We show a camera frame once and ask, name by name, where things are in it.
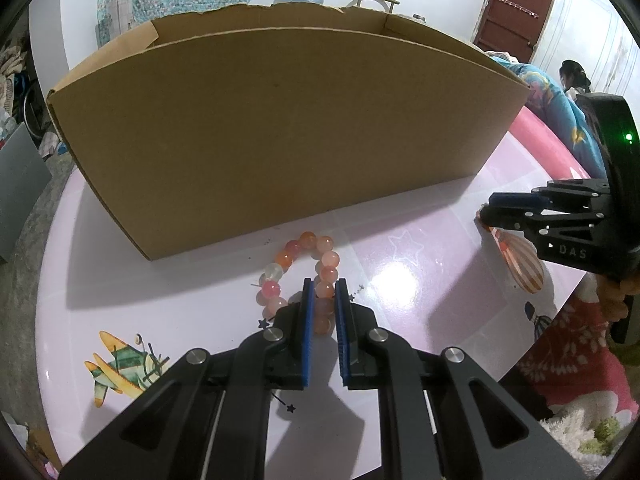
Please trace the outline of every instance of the brown door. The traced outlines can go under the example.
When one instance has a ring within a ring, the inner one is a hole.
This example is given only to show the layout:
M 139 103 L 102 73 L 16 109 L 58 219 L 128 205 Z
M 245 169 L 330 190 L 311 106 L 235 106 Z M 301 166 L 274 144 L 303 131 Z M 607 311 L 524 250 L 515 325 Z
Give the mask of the brown door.
M 483 50 L 509 52 L 527 63 L 550 7 L 551 0 L 489 0 L 474 43 Z

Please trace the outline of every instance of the brown cardboard box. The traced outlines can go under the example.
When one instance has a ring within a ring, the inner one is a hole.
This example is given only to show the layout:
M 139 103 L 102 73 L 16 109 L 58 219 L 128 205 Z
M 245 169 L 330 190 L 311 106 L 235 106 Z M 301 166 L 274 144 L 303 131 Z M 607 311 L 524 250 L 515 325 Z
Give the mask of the brown cardboard box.
M 144 23 L 47 97 L 149 259 L 475 174 L 529 90 L 375 10 L 233 6 Z

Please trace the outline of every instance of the star pattern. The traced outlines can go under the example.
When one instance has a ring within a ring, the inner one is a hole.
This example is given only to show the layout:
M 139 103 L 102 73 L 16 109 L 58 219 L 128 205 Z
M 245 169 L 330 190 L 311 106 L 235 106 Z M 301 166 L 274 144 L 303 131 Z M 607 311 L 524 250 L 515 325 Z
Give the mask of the star pattern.
M 399 262 L 405 260 L 410 264 L 418 267 L 418 256 L 424 250 L 424 245 L 419 244 L 409 234 L 406 229 L 400 236 L 388 236 L 389 241 L 394 247 L 394 261 Z

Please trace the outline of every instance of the screw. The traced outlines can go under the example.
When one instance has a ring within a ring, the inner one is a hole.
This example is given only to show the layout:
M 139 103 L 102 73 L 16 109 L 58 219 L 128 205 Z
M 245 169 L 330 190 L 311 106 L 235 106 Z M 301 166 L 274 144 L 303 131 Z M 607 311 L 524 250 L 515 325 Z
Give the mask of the screw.
M 444 351 L 444 357 L 452 363 L 461 363 L 465 360 L 465 353 L 460 348 L 452 346 Z
M 202 364 L 207 358 L 207 353 L 202 348 L 194 348 L 187 352 L 187 362 L 190 365 Z
M 262 336 L 267 341 L 271 341 L 272 343 L 274 343 L 276 341 L 280 341 L 280 339 L 283 338 L 284 334 L 279 328 L 270 326 L 269 328 L 264 329 L 264 332 L 262 332 Z
M 369 330 L 369 337 L 376 343 L 383 343 L 389 339 L 389 332 L 383 328 L 372 328 Z

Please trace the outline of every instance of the table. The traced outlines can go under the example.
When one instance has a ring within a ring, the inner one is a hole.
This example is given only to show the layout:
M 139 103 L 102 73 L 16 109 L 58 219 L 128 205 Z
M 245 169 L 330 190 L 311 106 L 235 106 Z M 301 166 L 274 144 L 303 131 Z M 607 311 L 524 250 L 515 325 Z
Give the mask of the table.
M 548 179 L 507 133 L 473 178 L 148 262 L 75 170 L 51 225 L 36 310 L 38 379 L 60 458 L 68 461 L 130 403 L 108 390 L 104 404 L 95 405 L 85 361 L 112 360 L 109 336 L 137 349 L 144 344 L 169 364 L 194 347 L 237 347 L 262 319 L 261 269 L 305 230 L 334 238 L 340 276 L 380 326 L 426 351 L 458 345 L 500 378 L 534 342 L 524 304 L 552 318 L 583 272 L 546 263 L 542 290 L 524 291 L 474 217 L 492 191 L 530 190 Z M 283 297 L 316 275 L 315 264 L 309 256 L 294 263 L 281 280 Z M 267 479 L 351 478 L 380 464 L 376 393 L 342 387 L 334 339 L 314 338 L 308 390 L 282 392 L 295 412 L 272 402 Z

